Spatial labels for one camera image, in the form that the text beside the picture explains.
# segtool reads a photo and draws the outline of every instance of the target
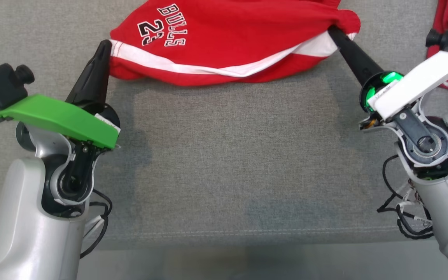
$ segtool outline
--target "green light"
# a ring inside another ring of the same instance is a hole
[[[402,80],[402,78],[403,78],[403,76],[400,75],[399,73],[392,72],[392,73],[387,74],[386,76],[383,76],[381,78],[381,81],[383,81],[386,84],[389,84],[395,80],[400,81],[400,80]]]
[[[373,112],[373,109],[371,108],[371,106],[369,106],[368,100],[369,100],[369,98],[375,96],[375,94],[376,94],[376,90],[375,90],[374,87],[371,87],[371,88],[367,91],[367,94],[366,94],[366,108],[367,108],[368,110],[370,110],[371,112]]]

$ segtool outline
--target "white stripe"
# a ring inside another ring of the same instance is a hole
[[[348,34],[350,39],[355,37],[356,33]],[[301,44],[293,46],[289,49],[275,53],[269,57],[261,59],[249,64],[230,66],[224,68],[212,68],[197,65],[185,65],[172,62],[170,59],[154,55],[138,47],[131,46],[116,40],[110,39],[114,47],[112,48],[112,57],[134,62],[144,67],[158,70],[165,70],[180,74],[201,74],[201,75],[223,75],[229,77],[243,78],[253,75],[266,69],[273,64],[279,62],[290,53],[308,55],[315,57],[328,57],[332,55],[338,48],[331,39],[327,31],[313,37]]]

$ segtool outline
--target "grey fabric surface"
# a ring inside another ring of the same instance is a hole
[[[64,100],[109,31],[139,0],[0,0],[0,64],[26,64],[28,87]],[[344,0],[362,21],[356,41],[385,69],[424,59],[435,1]],[[311,71],[263,84],[175,87],[110,78],[121,149],[101,158],[96,187],[114,202],[104,247],[342,243],[403,239],[381,165],[391,133],[363,134],[359,85],[336,53]],[[448,111],[438,90],[429,114]],[[11,161],[31,156],[0,124],[0,188]],[[389,166],[393,184],[403,170]]]

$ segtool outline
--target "white cable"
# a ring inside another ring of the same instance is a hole
[[[89,230],[89,232],[86,233],[86,235],[82,238],[82,239],[87,239],[89,236],[91,236],[98,228],[101,227],[101,225],[103,225],[103,223],[105,223],[105,220],[103,220],[103,218],[100,217],[100,221],[98,223],[96,223],[96,225],[94,225],[94,227],[92,229]]]
[[[398,188],[395,192],[397,194],[400,194],[401,191],[403,191],[407,186],[409,186],[409,179],[406,179],[406,181]]]
[[[408,200],[409,200],[409,196],[411,195],[412,191],[413,191],[413,190],[410,188],[410,189],[406,192],[406,194],[402,197],[402,201],[408,201]]]
[[[406,207],[406,206],[418,206],[420,204],[419,204],[419,202],[416,202],[416,201],[409,201],[409,200],[407,200],[407,201],[402,201],[402,202],[400,202],[397,205],[400,206],[400,211],[403,213],[404,212],[404,207]]]
[[[91,225],[94,225],[95,223],[98,223],[100,220],[103,220],[103,218],[101,218],[101,216],[98,215],[98,216],[92,218],[91,220],[87,221],[85,227],[86,228],[90,227]]]

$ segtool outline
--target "black cable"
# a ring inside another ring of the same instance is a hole
[[[425,235],[420,235],[420,236],[414,236],[414,235],[410,235],[408,234],[403,228],[402,228],[402,224],[401,224],[401,220],[397,219],[397,226],[399,227],[400,233],[402,233],[405,237],[410,238],[410,239],[414,239],[414,240],[418,240],[418,239],[428,239],[430,237],[433,236],[432,233],[430,234],[425,234]]]
[[[91,253],[96,246],[98,246],[98,244],[100,243],[101,239],[103,238],[103,236],[105,235],[105,232],[107,232],[107,227],[108,227],[108,216],[107,215],[101,215],[101,218],[103,218],[103,220],[105,220],[105,223],[103,223],[103,228],[101,229],[100,235],[98,236],[98,238],[96,238],[96,240],[94,241],[94,243],[89,246],[89,248],[87,248],[84,252],[82,252],[80,254],[80,258],[82,259],[83,257],[89,255],[89,253]]]
[[[397,205],[397,207],[395,207],[395,209],[397,210],[397,215],[399,216],[399,219],[402,221],[402,224],[404,225],[404,227],[406,228],[406,230],[414,235],[424,235],[428,232],[433,231],[433,227],[427,227],[423,230],[420,231],[415,231],[412,229],[412,227],[409,225],[409,223],[407,222],[407,220],[404,218],[404,215],[402,214],[402,211],[400,211],[400,205]]]
[[[398,157],[399,157],[399,156],[395,154],[394,156],[391,156],[391,157],[389,157],[389,158],[387,158],[387,159],[385,160],[385,162],[383,163],[382,174],[383,174],[383,181],[385,182],[386,187],[390,190],[390,192],[391,192],[393,195],[395,195],[396,197],[402,199],[402,195],[399,195],[398,193],[396,193],[395,190],[393,190],[392,186],[390,186],[390,183],[388,182],[388,179],[386,178],[386,165],[387,165],[390,161],[392,161],[392,160],[394,160],[395,158],[398,158]]]
[[[431,221],[432,220],[432,216],[430,215],[428,209],[426,209],[426,207],[423,206],[423,210],[425,211],[426,218]]]
[[[98,201],[93,201],[93,202],[89,202],[89,206],[103,206],[105,208],[105,211],[103,212],[104,215],[108,215],[108,206],[105,202],[98,202]]]
[[[89,253],[91,253],[96,248],[96,246],[98,246],[98,244],[100,243],[101,239],[103,239],[103,236],[105,235],[105,232],[107,232],[108,215],[112,211],[112,207],[113,207],[112,200],[110,200],[109,197],[107,197],[102,192],[100,192],[100,191],[98,191],[96,189],[93,189],[93,192],[96,193],[97,195],[101,196],[101,198],[105,199],[108,202],[108,205],[105,202],[98,202],[98,201],[89,202],[89,206],[103,206],[104,207],[105,211],[103,212],[103,215],[100,215],[100,217],[104,220],[104,222],[103,222],[103,227],[101,229],[100,235],[98,235],[96,240],[91,244],[91,246],[89,246],[89,248],[87,248],[84,252],[82,252],[80,254],[80,258],[81,259],[83,257],[87,256]]]
[[[108,211],[105,213],[105,215],[110,215],[110,212],[112,211],[112,207],[114,206],[112,201],[110,200],[110,198],[108,198],[106,195],[104,195],[101,191],[98,191],[96,189],[93,189],[93,193],[96,193],[97,195],[101,196],[101,198],[105,199],[108,204],[110,205],[110,208],[108,209]]]
[[[390,212],[390,211],[392,211],[392,212],[396,212],[397,215],[398,215],[398,217],[399,217],[399,218],[397,219],[397,226],[399,227],[400,232],[401,232],[405,237],[410,238],[410,239],[415,239],[415,240],[416,240],[416,239],[427,239],[427,238],[430,238],[430,237],[432,237],[432,236],[434,235],[433,233],[429,233],[429,232],[432,232],[432,231],[433,231],[433,227],[432,227],[432,226],[431,226],[431,227],[427,227],[427,228],[425,228],[425,229],[423,229],[423,230],[421,230],[421,231],[415,231],[415,230],[412,229],[412,227],[409,225],[409,223],[408,223],[407,220],[405,219],[405,217],[414,219],[415,215],[412,215],[412,214],[407,213],[407,212],[405,212],[405,211],[402,212],[402,211],[400,210],[400,205],[397,205],[396,208],[387,207],[388,204],[390,204],[390,202],[392,202],[392,200],[393,200],[394,198],[398,197],[398,198],[400,198],[400,199],[403,199],[402,195],[399,195],[399,194],[392,188],[392,186],[390,185],[390,183],[388,182],[388,179],[387,179],[387,177],[386,177],[386,166],[387,166],[387,164],[388,164],[390,161],[394,160],[395,158],[398,158],[398,155],[394,155],[394,156],[391,156],[391,157],[387,158],[387,159],[385,160],[385,162],[383,163],[383,168],[382,168],[383,180],[384,180],[385,185],[387,186],[388,190],[390,190],[390,192],[392,193],[392,195],[391,195],[391,196],[384,202],[384,204],[381,205],[376,211],[377,211],[378,213]],[[423,209],[424,209],[424,211],[425,211],[426,218],[427,218],[428,220],[431,220],[431,216],[430,216],[430,213],[429,213],[428,209],[426,209],[426,207],[424,207],[424,206],[423,206]]]

